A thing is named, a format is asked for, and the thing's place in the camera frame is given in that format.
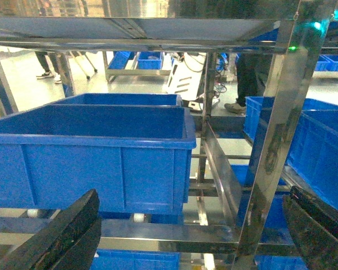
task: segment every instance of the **white machine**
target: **white machine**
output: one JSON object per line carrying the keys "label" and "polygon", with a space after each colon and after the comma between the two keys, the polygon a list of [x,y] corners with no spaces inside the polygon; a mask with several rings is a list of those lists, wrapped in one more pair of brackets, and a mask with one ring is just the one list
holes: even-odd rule
{"label": "white machine", "polygon": [[[180,95],[184,105],[194,111],[202,111],[204,94],[201,89],[201,79],[206,53],[172,53],[171,56],[174,62],[163,91]],[[213,106],[219,102],[219,92],[217,92],[213,98]]]}

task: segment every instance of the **metal shelf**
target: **metal shelf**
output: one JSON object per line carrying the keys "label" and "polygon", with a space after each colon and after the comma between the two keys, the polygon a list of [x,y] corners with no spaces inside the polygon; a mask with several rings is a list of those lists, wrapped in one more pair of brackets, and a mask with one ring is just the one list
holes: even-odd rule
{"label": "metal shelf", "polygon": [[[228,268],[232,270],[250,269],[255,255],[298,256],[288,233],[264,229],[264,224],[279,178],[283,176],[282,168],[328,24],[334,9],[338,9],[337,0],[268,3],[227,0],[222,6],[217,6],[218,1],[154,0],[143,4],[141,0],[104,0],[98,4],[87,0],[86,6],[76,5],[81,10],[75,15],[70,12],[63,15],[53,5],[52,17],[40,17],[35,8],[25,10],[23,1],[6,2],[12,10],[3,13],[0,6],[0,45],[60,52],[58,62],[66,96],[74,95],[75,89],[68,61],[62,53],[65,50],[208,52],[203,113],[196,117],[201,131],[198,177],[192,182],[191,193],[205,200],[204,195],[207,191],[213,193],[215,185],[226,226],[105,220],[100,248],[224,253],[231,255]],[[280,26],[276,42],[252,41],[268,29],[277,28],[277,21]],[[321,29],[311,27],[318,22]],[[250,169],[255,172],[254,184],[247,190],[238,183],[215,136],[219,129],[241,132],[243,118],[232,121],[230,116],[219,119],[211,116],[216,52],[222,51],[282,55],[273,58],[266,87],[272,90],[275,101],[266,132],[257,134],[253,142]],[[204,177],[206,159],[213,172],[214,180],[210,183]],[[285,171],[289,185],[299,185],[289,175]],[[249,190],[250,199],[245,202],[242,193]],[[198,206],[200,221],[205,225],[204,205]],[[246,216],[243,226],[237,227],[235,219],[240,207],[245,207]],[[0,219],[0,244],[20,245],[48,221]],[[269,241],[262,242],[262,235]]]}

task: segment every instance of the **floor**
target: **floor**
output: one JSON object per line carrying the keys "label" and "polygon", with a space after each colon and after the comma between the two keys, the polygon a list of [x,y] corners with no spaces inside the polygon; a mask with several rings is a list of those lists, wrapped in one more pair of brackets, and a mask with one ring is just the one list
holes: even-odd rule
{"label": "floor", "polygon": [[[73,59],[69,59],[70,66],[73,73],[74,86],[76,93],[161,93],[162,86],[166,83],[167,77],[139,77],[139,76],[119,76],[115,81],[107,83],[104,73],[103,55],[101,52],[88,53],[88,57],[98,69],[98,73],[94,74],[89,63],[82,59],[81,63],[86,68],[87,72],[93,77],[87,81],[86,76],[80,70],[79,66]],[[29,110],[31,108],[41,106],[43,104],[56,101],[64,98],[64,92],[61,84],[54,84],[53,79],[36,80],[35,75],[43,73],[39,62],[37,61],[33,52],[20,53],[18,56],[4,58],[1,61],[5,75],[9,82],[13,96],[20,111]],[[214,115],[228,115],[224,109],[225,103],[235,102],[236,98],[236,82],[227,85],[228,91],[220,96],[221,102],[218,107],[213,110]],[[338,104],[338,80],[337,79],[316,79],[312,81],[308,97],[316,98]],[[243,139],[219,139],[220,144],[226,154],[250,155],[251,147]],[[196,148],[193,151],[195,154],[199,153]],[[230,160],[232,164],[246,164],[246,160]],[[192,162],[191,176],[195,176],[198,168],[198,160],[194,159]],[[206,169],[206,177],[211,178],[209,166]],[[212,222],[221,222],[223,214],[218,207],[218,198],[206,198],[206,208],[208,211],[208,220]],[[185,205],[184,212],[187,221],[194,221],[198,219],[197,204],[195,197],[189,198],[189,203]],[[14,212],[2,211],[1,216],[20,215],[22,210]],[[2,247],[2,254],[7,247]]]}
{"label": "floor", "polygon": [[[84,73],[73,59],[69,59],[73,73],[76,93],[161,93],[167,77],[119,76],[108,84],[105,79],[103,55],[101,52],[88,53],[89,58],[98,69],[94,74],[92,67],[85,59],[80,62],[86,71],[93,75],[87,81]],[[54,84],[52,79],[36,80],[35,76],[43,72],[33,52],[20,56],[5,58],[1,61],[13,96],[20,111],[28,110],[43,104],[64,98],[61,85]],[[228,91],[220,96],[214,115],[228,115],[225,103],[235,102],[237,96],[236,82],[227,85]],[[308,97],[338,104],[338,79],[315,79],[309,88]]]}

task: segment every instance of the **person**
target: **person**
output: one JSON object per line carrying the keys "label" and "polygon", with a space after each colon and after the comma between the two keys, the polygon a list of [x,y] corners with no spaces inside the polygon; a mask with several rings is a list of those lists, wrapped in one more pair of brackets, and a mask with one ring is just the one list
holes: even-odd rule
{"label": "person", "polygon": [[[61,77],[59,74],[59,66],[56,61],[56,57],[53,53],[47,53],[47,52],[35,52],[37,59],[39,60],[39,63],[43,70],[45,71],[41,75],[37,75],[36,78],[38,80],[40,79],[46,79],[46,78],[54,78],[54,83],[61,83]],[[50,70],[49,64],[45,58],[45,56],[48,55],[50,58],[50,61],[52,63],[52,66],[54,67],[54,73]]]}
{"label": "person", "polygon": [[224,107],[230,113],[245,114],[246,97],[264,94],[268,80],[272,55],[240,55],[237,66],[238,98],[235,103],[226,103]]}

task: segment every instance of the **white sneaker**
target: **white sneaker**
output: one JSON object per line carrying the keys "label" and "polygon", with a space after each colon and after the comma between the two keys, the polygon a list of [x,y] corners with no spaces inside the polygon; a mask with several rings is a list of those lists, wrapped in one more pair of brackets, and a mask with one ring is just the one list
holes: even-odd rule
{"label": "white sneaker", "polygon": [[52,77],[54,77],[54,74],[53,74],[51,71],[49,71],[49,72],[44,72],[44,73],[41,74],[41,75],[36,75],[36,78],[37,78],[38,80],[40,80],[40,79],[46,79],[46,78],[52,78]]}
{"label": "white sneaker", "polygon": [[55,73],[54,83],[61,83],[61,76],[58,73]]}

